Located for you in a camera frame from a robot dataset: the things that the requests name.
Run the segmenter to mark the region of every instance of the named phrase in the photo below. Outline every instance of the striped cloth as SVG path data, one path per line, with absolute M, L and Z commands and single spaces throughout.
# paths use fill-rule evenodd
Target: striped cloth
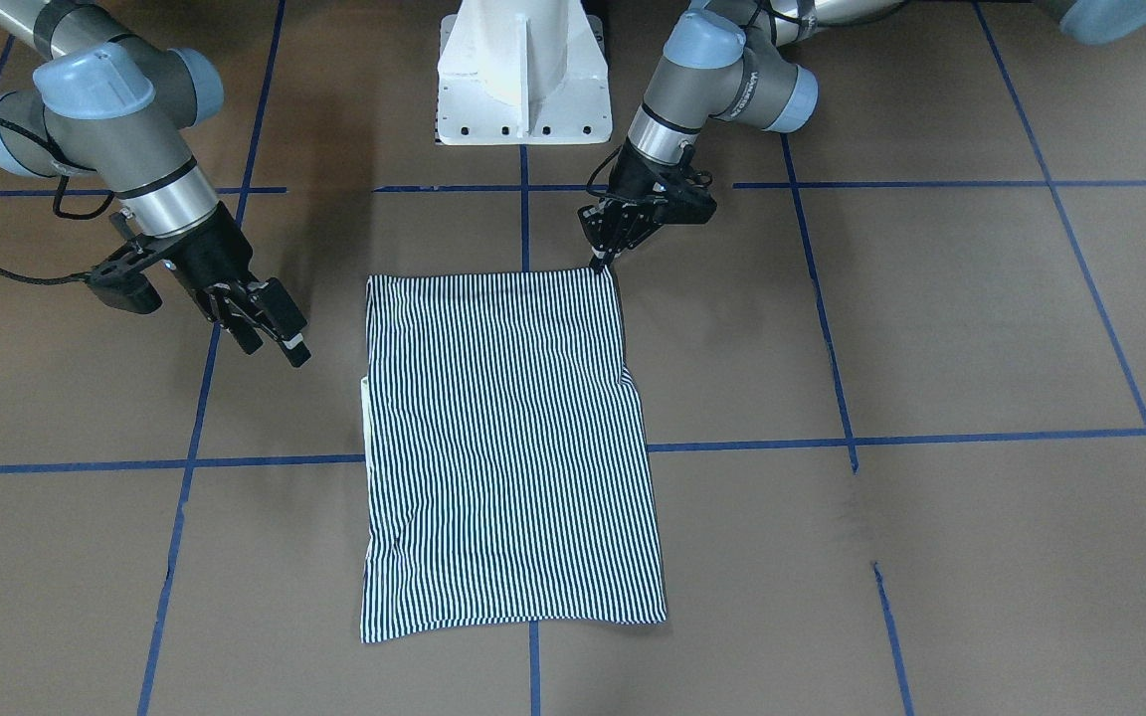
M 372 276 L 360 634 L 664 622 L 609 273 Z

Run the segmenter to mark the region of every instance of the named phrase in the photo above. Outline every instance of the striped fabric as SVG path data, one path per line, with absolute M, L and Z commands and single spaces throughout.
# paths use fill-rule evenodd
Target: striped fabric
M 609 273 L 372 276 L 367 321 L 362 639 L 664 622 Z

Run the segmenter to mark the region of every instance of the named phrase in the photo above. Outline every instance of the white plastic mount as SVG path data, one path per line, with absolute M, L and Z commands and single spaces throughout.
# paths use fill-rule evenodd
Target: white plastic mount
M 463 0 L 441 19 L 435 131 L 445 144 L 598 144 L 609 66 L 578 0 Z

